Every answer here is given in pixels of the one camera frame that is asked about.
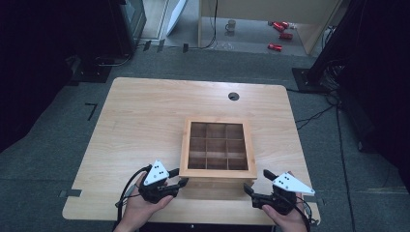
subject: red object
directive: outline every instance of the red object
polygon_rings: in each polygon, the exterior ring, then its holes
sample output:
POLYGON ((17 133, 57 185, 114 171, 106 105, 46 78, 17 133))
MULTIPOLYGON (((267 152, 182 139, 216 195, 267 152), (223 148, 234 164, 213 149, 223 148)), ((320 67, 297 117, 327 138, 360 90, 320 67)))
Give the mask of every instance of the red object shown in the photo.
POLYGON ((284 27, 284 29, 289 28, 289 23, 288 22, 280 22, 280 25, 284 27))
POLYGON ((279 32, 283 32, 284 31, 284 27, 279 23, 279 22, 274 22, 272 24, 272 26, 277 29, 279 32))
POLYGON ((275 50, 275 51, 281 51, 282 46, 279 44, 269 43, 268 49, 275 50))
POLYGON ((280 35, 279 35, 279 38, 280 39, 283 39, 283 40, 292 40, 292 38, 293 38, 293 34, 290 34, 290 33, 280 33, 280 35))

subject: black stand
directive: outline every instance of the black stand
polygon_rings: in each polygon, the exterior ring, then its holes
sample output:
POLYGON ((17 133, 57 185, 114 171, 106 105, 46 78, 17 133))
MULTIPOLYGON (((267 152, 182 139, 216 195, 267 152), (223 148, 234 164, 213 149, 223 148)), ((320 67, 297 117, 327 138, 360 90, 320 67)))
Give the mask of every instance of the black stand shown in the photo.
POLYGON ((328 93, 330 90, 320 84, 320 82, 308 81, 309 69, 292 68, 293 77, 300 92, 304 93, 328 93))
POLYGON ((81 62, 73 75, 72 82, 106 83, 110 72, 110 66, 87 65, 81 62))

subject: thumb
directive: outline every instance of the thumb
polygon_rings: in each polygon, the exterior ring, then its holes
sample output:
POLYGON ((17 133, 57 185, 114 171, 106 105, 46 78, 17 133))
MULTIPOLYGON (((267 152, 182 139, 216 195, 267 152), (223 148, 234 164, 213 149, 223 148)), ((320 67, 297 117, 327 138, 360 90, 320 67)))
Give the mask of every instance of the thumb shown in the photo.
POLYGON ((270 205, 263 205, 262 210, 269 216, 276 224, 280 221, 279 213, 270 205))
POLYGON ((169 204, 169 202, 171 202, 172 199, 174 199, 173 196, 167 195, 166 197, 164 197, 163 199, 161 199, 157 204, 152 205, 153 208, 154 208, 154 209, 153 209, 154 212, 165 208, 165 206, 167 206, 167 205, 169 204))

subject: gray carpet floor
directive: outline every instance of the gray carpet floor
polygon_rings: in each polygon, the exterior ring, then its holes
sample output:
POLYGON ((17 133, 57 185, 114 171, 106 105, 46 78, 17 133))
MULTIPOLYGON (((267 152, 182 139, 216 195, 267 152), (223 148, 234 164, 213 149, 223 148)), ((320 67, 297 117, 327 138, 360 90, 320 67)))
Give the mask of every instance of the gray carpet floor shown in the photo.
MULTIPOLYGON (((313 63, 314 58, 306 56, 195 49, 183 53, 182 48, 168 47, 157 52, 152 46, 138 49, 129 62, 113 68, 104 84, 64 87, 29 134, 0 154, 0 231, 111 230, 113 221, 64 219, 66 199, 58 195, 73 184, 115 77, 280 84, 296 89, 291 68, 309 68, 313 63), (91 118, 93 106, 86 103, 98 105, 91 118)), ((295 120, 329 106, 322 95, 289 92, 289 99, 295 120)), ((356 231, 409 231, 410 197, 396 168, 378 154, 358 152, 357 137, 342 110, 323 113, 299 135, 321 202, 322 221, 312 231, 353 231, 353 223, 356 231)))

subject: wooden table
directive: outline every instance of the wooden table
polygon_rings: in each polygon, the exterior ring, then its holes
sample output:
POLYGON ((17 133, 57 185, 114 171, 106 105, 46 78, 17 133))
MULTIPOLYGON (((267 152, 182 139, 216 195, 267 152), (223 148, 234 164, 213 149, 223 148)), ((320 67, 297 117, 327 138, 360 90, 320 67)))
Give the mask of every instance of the wooden table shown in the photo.
MULTIPOLYGON (((219 0, 218 17, 297 23, 305 52, 311 54, 342 2, 343 0, 219 0)), ((199 1, 198 46, 201 46, 202 17, 214 17, 216 3, 217 0, 199 1)))
MULTIPOLYGON (((255 192, 272 191, 263 169, 275 174, 291 170, 311 186, 284 87, 118 77, 73 183, 73 189, 82 189, 82 194, 67 199, 64 218, 115 220, 114 203, 135 171, 156 159, 168 170, 179 167, 184 124, 189 116, 249 120, 258 172, 255 192), (240 98, 230 100, 231 92, 240 98)), ((310 203, 310 207, 313 217, 320 219, 316 204, 310 203)), ((273 224, 263 211, 252 208, 250 197, 237 188, 182 188, 150 221, 273 224)))

